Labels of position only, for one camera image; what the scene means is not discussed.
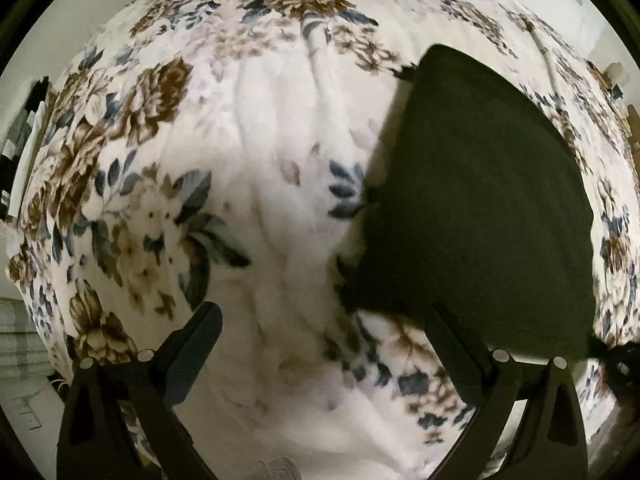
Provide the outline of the black striped sweater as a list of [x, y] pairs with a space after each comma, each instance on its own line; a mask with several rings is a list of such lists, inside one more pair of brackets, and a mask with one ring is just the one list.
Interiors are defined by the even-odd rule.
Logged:
[[487, 65], [435, 44], [414, 73], [364, 251], [341, 261], [351, 311], [396, 315], [486, 349], [570, 361], [593, 328], [593, 212], [551, 120]]

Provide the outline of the floral bed cover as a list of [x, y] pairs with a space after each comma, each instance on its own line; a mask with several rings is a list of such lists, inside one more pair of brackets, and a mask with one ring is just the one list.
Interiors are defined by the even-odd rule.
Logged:
[[560, 130], [593, 219], [607, 344], [639, 338], [639, 189], [587, 62], [515, 0], [137, 0], [58, 84], [9, 274], [63, 377], [130, 360], [210, 299], [228, 318], [186, 404], [198, 443], [316, 479], [429, 474], [469, 413], [415, 328], [338, 300], [409, 68], [488, 64]]

